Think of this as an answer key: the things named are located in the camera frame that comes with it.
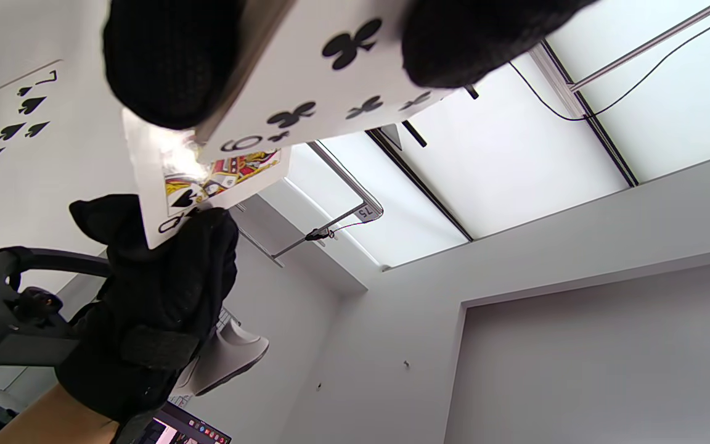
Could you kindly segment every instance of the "velcro strap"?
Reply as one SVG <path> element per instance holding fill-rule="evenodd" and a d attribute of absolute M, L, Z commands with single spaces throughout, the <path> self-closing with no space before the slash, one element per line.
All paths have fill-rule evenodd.
<path fill-rule="evenodd" d="M 122 338 L 120 356 L 129 363 L 158 370 L 180 370 L 191 362 L 199 340 L 181 332 L 135 326 Z"/>

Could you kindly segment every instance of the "gloved hand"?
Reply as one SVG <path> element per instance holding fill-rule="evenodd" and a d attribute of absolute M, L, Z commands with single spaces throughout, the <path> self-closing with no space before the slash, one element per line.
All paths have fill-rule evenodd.
<path fill-rule="evenodd" d="M 81 341 L 56 376 L 81 404 L 120 422 L 118 436 L 127 438 L 144 429 L 213 334 L 237 275 L 237 225 L 212 208 L 149 250 L 135 195 L 79 200 L 70 213 L 108 245 L 113 275 L 71 320 Z"/>

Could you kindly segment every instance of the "playing card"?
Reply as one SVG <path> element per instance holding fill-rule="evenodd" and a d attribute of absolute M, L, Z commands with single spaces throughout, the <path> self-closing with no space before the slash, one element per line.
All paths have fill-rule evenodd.
<path fill-rule="evenodd" d="M 449 93 L 416 87 L 402 68 L 410 0 L 260 3 L 281 14 L 257 20 L 267 33 L 245 37 L 224 103 L 197 128 L 200 160 L 396 123 Z"/>
<path fill-rule="evenodd" d="M 229 208 L 287 176 L 290 149 L 197 161 L 194 132 L 146 123 L 122 110 L 147 245 L 173 236 L 200 206 Z"/>
<path fill-rule="evenodd" d="M 61 118 L 63 63 L 52 62 L 0 87 L 0 162 L 34 155 L 29 147 L 51 131 L 54 116 Z"/>

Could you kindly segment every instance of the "white wall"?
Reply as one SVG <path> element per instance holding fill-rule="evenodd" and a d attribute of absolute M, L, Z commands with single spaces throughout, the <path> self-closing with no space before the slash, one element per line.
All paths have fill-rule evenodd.
<path fill-rule="evenodd" d="M 710 162 L 389 270 L 344 304 L 282 441 L 440 444 L 463 304 L 708 263 Z"/>
<path fill-rule="evenodd" d="M 470 309 L 445 442 L 710 443 L 710 266 Z"/>
<path fill-rule="evenodd" d="M 245 213 L 234 211 L 240 227 L 271 251 L 278 251 L 290 239 L 300 236 L 259 199 L 249 200 L 246 206 Z M 357 284 L 346 290 L 334 287 L 354 283 L 350 277 L 340 276 L 338 283 L 327 281 L 327 275 L 338 276 L 343 270 L 329 268 L 328 265 L 338 265 L 313 247 L 295 251 L 282 261 L 284 269 L 240 237 L 237 282 L 224 305 L 245 329 L 265 335 L 270 348 L 251 370 L 203 397 L 192 398 L 186 405 L 186 410 L 230 435 L 238 444 L 279 442 L 301 386 L 335 319 L 341 294 L 358 289 Z M 318 270 L 326 276 L 316 273 Z"/>

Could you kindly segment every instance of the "black wire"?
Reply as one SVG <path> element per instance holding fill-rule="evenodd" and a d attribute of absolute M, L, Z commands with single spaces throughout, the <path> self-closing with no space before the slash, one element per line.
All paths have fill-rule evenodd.
<path fill-rule="evenodd" d="M 562 118 L 563 120 L 567 120 L 567 121 L 583 121 L 583 120 L 588 120 L 589 118 L 594 118 L 595 116 L 600 115 L 601 113 L 606 112 L 606 110 L 609 110 L 609 109 L 611 109 L 612 107 L 614 107 L 615 105 L 617 105 L 620 101 L 622 101 L 623 99 L 625 99 L 626 96 L 628 96 L 631 92 L 633 92 L 635 89 L 637 89 L 637 87 L 639 87 L 640 84 L 642 84 L 646 79 L 648 79 L 648 77 L 651 76 L 651 74 L 653 74 L 653 72 L 656 71 L 656 69 L 659 68 L 660 65 L 662 65 L 662 63 L 664 63 L 668 58 L 670 58 L 670 56 L 673 56 L 673 54 L 675 54 L 676 51 L 678 51 L 679 49 L 685 47 L 685 46 L 686 46 L 688 43 L 690 43 L 692 40 L 696 39 L 697 37 L 702 36 L 702 34 L 705 34 L 705 33 L 707 33 L 708 31 L 710 31 L 710 26 L 709 26 L 708 28 L 705 28 L 703 31 L 700 31 L 699 33 L 695 34 L 694 36 L 689 37 L 687 40 L 685 40 L 684 43 L 681 43 L 681 44 L 678 45 L 678 47 L 676 47 L 673 51 L 670 51 L 669 53 L 667 53 L 667 55 L 664 56 L 661 60 L 659 60 L 659 63 L 657 63 L 653 68 L 651 68 L 651 70 L 648 71 L 648 73 L 645 74 L 645 76 L 643 76 L 643 78 L 640 79 L 639 82 L 637 82 L 636 84 L 634 84 L 633 87 L 629 88 L 629 90 L 628 90 L 627 92 L 625 92 L 622 96 L 620 96 L 620 97 L 619 97 L 616 101 L 614 101 L 612 104 L 609 104 L 609 106 L 607 106 L 605 109 L 600 110 L 599 112 L 592 113 L 591 115 L 584 115 L 584 116 L 581 117 L 581 118 L 570 118 L 570 117 L 566 117 L 566 116 L 564 116 L 564 115 L 561 115 L 561 113 L 556 112 L 556 110 L 552 109 L 552 107 L 551 107 L 547 102 L 545 102 L 544 99 L 541 98 L 541 96 L 539 95 L 539 93 L 536 92 L 535 88 L 533 88 L 533 86 L 530 84 L 530 82 L 528 81 L 528 79 L 526 79 L 526 78 L 522 75 L 522 73 L 513 65 L 513 62 L 508 62 L 508 64 L 511 65 L 511 67 L 513 68 L 514 71 L 516 71 L 517 74 L 519 74 L 520 78 L 522 78 L 522 80 L 524 81 L 524 83 L 525 83 L 526 85 L 528 85 L 528 88 L 530 88 L 530 90 L 533 92 L 533 94 L 536 95 L 536 98 L 538 98 L 538 100 L 541 101 L 541 104 L 543 104 L 545 107 L 547 107 L 547 109 L 549 109 L 552 113 L 554 113 L 554 114 L 557 115 L 558 117 Z"/>

